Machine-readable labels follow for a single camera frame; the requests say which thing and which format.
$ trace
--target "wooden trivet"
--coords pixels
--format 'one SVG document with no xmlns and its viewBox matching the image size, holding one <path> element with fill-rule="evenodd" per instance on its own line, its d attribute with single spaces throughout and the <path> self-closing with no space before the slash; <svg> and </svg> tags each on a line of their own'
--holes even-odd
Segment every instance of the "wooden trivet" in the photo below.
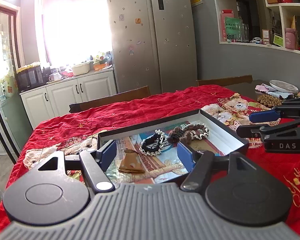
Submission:
<svg viewBox="0 0 300 240">
<path fill-rule="evenodd" d="M 283 100 L 276 98 L 271 95 L 261 95 L 258 96 L 258 102 L 266 107 L 272 108 L 274 106 L 280 106 Z"/>
</svg>

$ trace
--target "pink thermos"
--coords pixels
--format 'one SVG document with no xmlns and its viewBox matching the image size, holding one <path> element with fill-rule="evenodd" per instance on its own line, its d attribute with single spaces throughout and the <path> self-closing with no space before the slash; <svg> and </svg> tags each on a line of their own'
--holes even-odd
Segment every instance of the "pink thermos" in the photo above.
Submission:
<svg viewBox="0 0 300 240">
<path fill-rule="evenodd" d="M 296 49 L 296 30 L 285 28 L 285 42 L 287 49 Z"/>
</svg>

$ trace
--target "floor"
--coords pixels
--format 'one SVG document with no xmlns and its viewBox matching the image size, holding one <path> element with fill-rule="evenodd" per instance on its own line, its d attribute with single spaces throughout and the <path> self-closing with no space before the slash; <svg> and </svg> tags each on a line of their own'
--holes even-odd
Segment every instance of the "floor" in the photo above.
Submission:
<svg viewBox="0 0 300 240">
<path fill-rule="evenodd" d="M 4 192 L 13 163 L 8 155 L 0 155 L 0 191 Z"/>
</svg>

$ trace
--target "microwave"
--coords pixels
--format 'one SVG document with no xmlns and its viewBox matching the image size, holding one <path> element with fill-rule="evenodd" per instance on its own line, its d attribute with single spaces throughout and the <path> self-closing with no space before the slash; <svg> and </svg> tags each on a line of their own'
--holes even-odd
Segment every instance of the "microwave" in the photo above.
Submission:
<svg viewBox="0 0 300 240">
<path fill-rule="evenodd" d="M 16 74 L 18 89 L 24 92 L 45 84 L 40 66 L 28 68 Z"/>
</svg>

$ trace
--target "chair backrest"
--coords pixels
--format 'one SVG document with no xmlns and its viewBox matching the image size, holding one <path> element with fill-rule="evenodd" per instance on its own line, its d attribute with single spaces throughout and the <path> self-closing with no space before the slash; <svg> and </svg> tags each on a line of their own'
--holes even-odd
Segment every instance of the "chair backrest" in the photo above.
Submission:
<svg viewBox="0 0 300 240">
<path fill-rule="evenodd" d="M 79 113 L 79 112 L 88 110 L 90 108 L 98 107 L 98 106 L 105 106 L 105 105 L 109 105 L 111 103 L 116 103 L 116 102 L 131 101 L 133 99 L 142 99 L 142 98 L 146 98 L 149 96 L 151 96 L 150 90 L 149 90 L 148 86 L 145 86 L 145 87 L 122 92 L 122 93 L 104 97 L 104 98 L 98 98 L 98 99 L 91 100 L 91 101 L 71 104 L 71 105 L 69 105 L 69 107 L 70 107 L 69 113 Z"/>
<path fill-rule="evenodd" d="M 198 86 L 202 85 L 219 85 L 221 87 L 239 84 L 239 83 L 251 83 L 252 75 L 239 76 L 239 77 L 229 77 L 229 78 L 219 78 L 219 79 L 209 79 L 209 80 L 197 80 Z"/>
</svg>

